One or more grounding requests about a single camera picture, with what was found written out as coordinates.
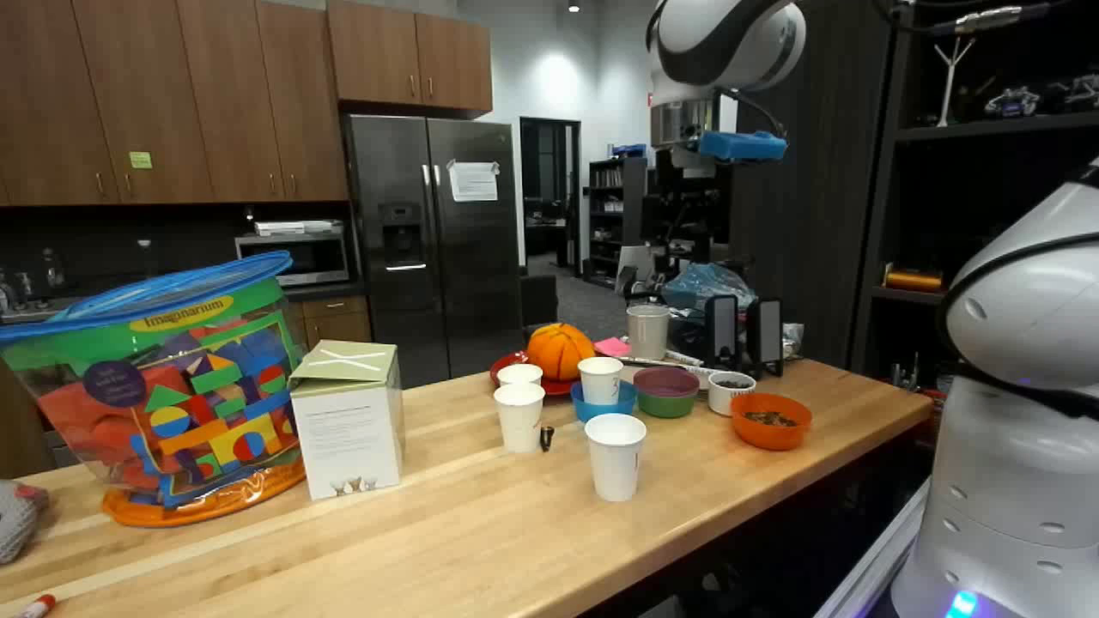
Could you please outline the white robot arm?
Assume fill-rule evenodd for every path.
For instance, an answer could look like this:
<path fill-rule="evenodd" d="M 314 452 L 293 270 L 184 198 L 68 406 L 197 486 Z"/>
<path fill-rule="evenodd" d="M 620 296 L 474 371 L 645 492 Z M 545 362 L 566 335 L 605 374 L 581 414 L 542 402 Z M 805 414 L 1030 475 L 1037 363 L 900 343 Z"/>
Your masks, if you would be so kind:
<path fill-rule="evenodd" d="M 815 69 L 869 201 L 850 362 L 945 390 L 895 618 L 1099 618 L 1095 0 L 657 0 L 657 106 Z"/>

